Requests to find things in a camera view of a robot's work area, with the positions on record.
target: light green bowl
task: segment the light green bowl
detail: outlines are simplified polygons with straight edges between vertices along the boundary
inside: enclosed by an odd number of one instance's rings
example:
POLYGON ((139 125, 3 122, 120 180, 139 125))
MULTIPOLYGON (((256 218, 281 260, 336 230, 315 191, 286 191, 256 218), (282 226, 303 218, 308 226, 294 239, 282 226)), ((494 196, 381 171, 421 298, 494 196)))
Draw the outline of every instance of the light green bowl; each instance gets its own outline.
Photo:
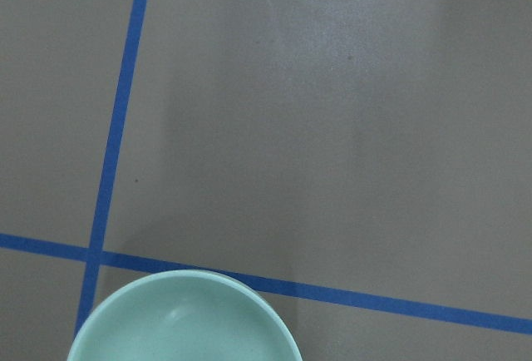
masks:
POLYGON ((275 311, 221 274, 179 270, 138 279, 101 303, 67 361, 301 361, 275 311))

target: gray surface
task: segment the gray surface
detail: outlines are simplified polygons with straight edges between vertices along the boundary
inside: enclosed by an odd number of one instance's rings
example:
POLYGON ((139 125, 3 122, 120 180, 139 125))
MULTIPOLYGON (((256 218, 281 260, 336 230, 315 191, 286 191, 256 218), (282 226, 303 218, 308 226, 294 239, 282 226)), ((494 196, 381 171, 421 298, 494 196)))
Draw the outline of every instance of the gray surface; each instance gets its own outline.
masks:
MULTIPOLYGON (((106 249, 532 318, 530 1, 149 0, 106 249)), ((0 232, 87 245, 131 0, 0 6, 0 232)), ((0 359, 64 358, 82 272, 0 249, 0 359)), ((306 361, 532 352, 265 297, 306 361)))
POLYGON ((532 316, 529 1, 149 0, 106 248, 532 316))
POLYGON ((83 264, 0 249, 0 359, 67 357, 83 264))
POLYGON ((131 0, 0 0, 4 233, 88 245, 131 0))

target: mint green bowl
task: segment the mint green bowl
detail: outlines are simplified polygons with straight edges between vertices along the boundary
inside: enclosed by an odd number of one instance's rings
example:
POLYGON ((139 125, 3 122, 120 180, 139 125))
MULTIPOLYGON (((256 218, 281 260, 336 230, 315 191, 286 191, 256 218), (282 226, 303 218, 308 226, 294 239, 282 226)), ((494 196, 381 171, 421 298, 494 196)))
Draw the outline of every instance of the mint green bowl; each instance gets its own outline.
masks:
POLYGON ((200 270, 117 290, 81 327, 67 361, 301 361, 275 311, 248 286, 200 270))

